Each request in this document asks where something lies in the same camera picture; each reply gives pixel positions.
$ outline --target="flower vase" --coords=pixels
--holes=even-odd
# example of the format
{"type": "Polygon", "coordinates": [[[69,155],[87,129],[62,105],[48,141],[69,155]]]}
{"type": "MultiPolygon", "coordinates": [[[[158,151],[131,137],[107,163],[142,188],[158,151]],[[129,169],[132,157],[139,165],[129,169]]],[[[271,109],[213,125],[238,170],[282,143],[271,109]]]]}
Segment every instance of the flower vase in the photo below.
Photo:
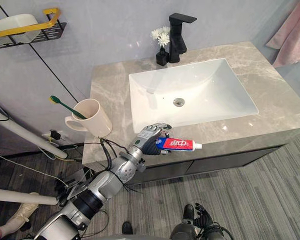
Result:
{"type": "Polygon", "coordinates": [[[156,56],[156,63],[164,66],[169,62],[169,53],[161,47],[160,51],[155,55],[156,56]]]}

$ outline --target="wall shelf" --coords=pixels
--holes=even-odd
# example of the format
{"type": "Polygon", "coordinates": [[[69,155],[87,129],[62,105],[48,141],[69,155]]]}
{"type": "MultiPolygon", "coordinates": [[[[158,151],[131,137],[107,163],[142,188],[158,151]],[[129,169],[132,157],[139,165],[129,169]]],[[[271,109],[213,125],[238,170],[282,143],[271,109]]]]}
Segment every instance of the wall shelf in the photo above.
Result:
{"type": "Polygon", "coordinates": [[[11,40],[11,43],[9,44],[0,45],[0,49],[28,44],[15,42],[12,36],[35,30],[40,30],[41,32],[32,42],[29,42],[30,44],[61,38],[67,23],[59,21],[58,17],[61,14],[60,10],[58,8],[49,8],[43,10],[43,13],[47,16],[48,22],[0,31],[0,37],[9,37],[11,40]]]}

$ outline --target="green toothbrush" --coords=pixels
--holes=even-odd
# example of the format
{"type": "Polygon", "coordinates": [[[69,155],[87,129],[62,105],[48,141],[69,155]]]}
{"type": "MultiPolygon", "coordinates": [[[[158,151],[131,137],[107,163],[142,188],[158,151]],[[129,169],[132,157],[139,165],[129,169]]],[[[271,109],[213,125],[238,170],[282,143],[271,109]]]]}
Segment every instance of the green toothbrush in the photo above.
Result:
{"type": "Polygon", "coordinates": [[[64,106],[66,109],[70,110],[74,115],[76,115],[78,118],[81,119],[87,119],[85,116],[83,116],[80,112],[72,109],[71,107],[69,107],[68,105],[64,104],[62,101],[60,101],[59,98],[57,98],[56,96],[51,95],[50,98],[51,102],[53,102],[54,104],[61,104],[62,106],[64,106]]]}

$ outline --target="black faucet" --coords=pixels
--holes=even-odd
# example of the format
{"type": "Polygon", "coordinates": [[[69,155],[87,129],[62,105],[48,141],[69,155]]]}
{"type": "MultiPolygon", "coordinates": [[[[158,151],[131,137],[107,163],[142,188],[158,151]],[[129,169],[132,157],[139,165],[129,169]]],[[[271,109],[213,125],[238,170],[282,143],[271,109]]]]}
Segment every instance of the black faucet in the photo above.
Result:
{"type": "Polygon", "coordinates": [[[174,13],[169,16],[170,21],[170,63],[178,63],[180,54],[187,51],[184,39],[181,36],[182,23],[192,23],[197,20],[196,17],[187,16],[180,13],[174,13]]]}

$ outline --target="red toothpaste tube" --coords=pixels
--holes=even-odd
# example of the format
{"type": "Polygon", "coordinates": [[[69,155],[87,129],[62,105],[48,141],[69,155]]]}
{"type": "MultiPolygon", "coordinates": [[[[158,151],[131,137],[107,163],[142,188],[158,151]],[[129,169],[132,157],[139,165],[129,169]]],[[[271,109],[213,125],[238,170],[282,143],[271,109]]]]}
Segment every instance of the red toothpaste tube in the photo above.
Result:
{"type": "Polygon", "coordinates": [[[196,149],[202,149],[202,144],[195,143],[193,140],[182,140],[177,138],[159,137],[155,145],[162,150],[170,151],[189,151],[193,152],[196,149]]]}

